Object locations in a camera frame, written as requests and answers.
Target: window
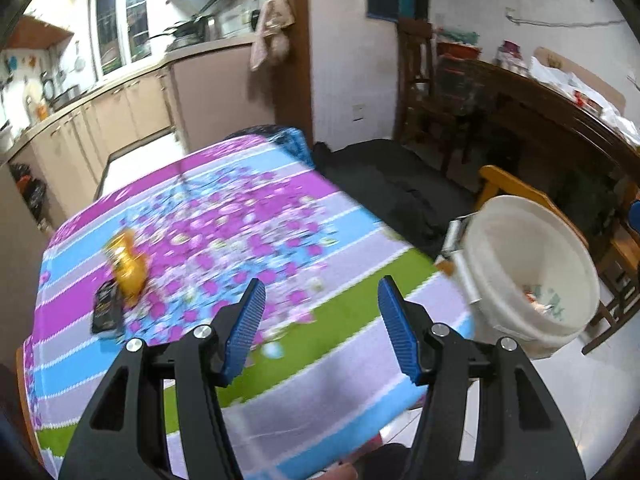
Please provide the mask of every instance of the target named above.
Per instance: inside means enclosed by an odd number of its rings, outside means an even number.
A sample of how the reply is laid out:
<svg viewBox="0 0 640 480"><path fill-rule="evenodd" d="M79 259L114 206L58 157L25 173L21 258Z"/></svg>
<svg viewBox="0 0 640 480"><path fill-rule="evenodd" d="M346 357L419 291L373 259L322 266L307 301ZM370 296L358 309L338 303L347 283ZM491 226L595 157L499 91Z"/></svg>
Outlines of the window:
<svg viewBox="0 0 640 480"><path fill-rule="evenodd" d="M90 17L100 76L151 55L146 0L90 0Z"/></svg>

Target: green stripe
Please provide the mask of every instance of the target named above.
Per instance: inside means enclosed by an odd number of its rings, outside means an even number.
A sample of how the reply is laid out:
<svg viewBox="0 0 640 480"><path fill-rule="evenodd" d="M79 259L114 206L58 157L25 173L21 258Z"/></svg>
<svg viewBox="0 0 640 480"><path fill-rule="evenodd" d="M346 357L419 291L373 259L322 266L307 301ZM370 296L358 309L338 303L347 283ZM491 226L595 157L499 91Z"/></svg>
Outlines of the green stripe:
<svg viewBox="0 0 640 480"><path fill-rule="evenodd" d="M253 366L245 368L228 388L217 390L220 406L233 400L249 400L317 361L346 341L379 316L378 282L393 276L402 295L406 296L436 271L431 261L416 249L410 249L377 272L331 298L314 310L316 321L293 324L278 340L284 350L282 359L268 359L260 349L251 352ZM175 387L164 390L164 418L167 433L178 431ZM41 430L40 446L49 447L56 456L63 456L76 425Z"/></svg>

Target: tiled floor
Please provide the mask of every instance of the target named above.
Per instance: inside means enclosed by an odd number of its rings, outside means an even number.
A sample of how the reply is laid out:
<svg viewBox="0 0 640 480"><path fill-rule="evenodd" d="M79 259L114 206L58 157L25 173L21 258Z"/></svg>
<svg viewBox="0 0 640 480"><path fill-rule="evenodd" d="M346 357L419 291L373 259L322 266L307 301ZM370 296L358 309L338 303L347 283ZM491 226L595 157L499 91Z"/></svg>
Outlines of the tiled floor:
<svg viewBox="0 0 640 480"><path fill-rule="evenodd" d="M610 293L601 284L607 303ZM607 461L640 408L640 316L583 356L587 333L534 363L574 437L587 478ZM470 389L460 460L473 460L478 428L479 384ZM383 441L411 446L421 410L403 413L381 431Z"/></svg>
<svg viewBox="0 0 640 480"><path fill-rule="evenodd" d="M176 134L166 134L117 158L109 165L102 185L102 195L120 189L127 184L160 168L180 160L186 155Z"/></svg>

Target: wall socket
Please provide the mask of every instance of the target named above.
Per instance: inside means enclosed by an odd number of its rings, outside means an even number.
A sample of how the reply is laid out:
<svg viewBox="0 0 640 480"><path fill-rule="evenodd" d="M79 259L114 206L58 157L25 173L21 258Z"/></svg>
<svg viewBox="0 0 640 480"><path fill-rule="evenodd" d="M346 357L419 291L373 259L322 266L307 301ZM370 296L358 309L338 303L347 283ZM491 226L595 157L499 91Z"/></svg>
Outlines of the wall socket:
<svg viewBox="0 0 640 480"><path fill-rule="evenodd" d="M361 121L364 119L364 105L353 105L353 120Z"/></svg>

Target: shelf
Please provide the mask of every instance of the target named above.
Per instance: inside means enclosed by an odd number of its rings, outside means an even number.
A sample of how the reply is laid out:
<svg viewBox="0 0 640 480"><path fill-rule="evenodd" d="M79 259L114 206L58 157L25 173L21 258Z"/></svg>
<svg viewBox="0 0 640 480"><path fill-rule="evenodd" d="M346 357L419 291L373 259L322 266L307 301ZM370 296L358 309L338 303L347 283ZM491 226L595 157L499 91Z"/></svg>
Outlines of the shelf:
<svg viewBox="0 0 640 480"><path fill-rule="evenodd" d="M69 30L23 15L4 47L46 50L71 36L73 33Z"/></svg>

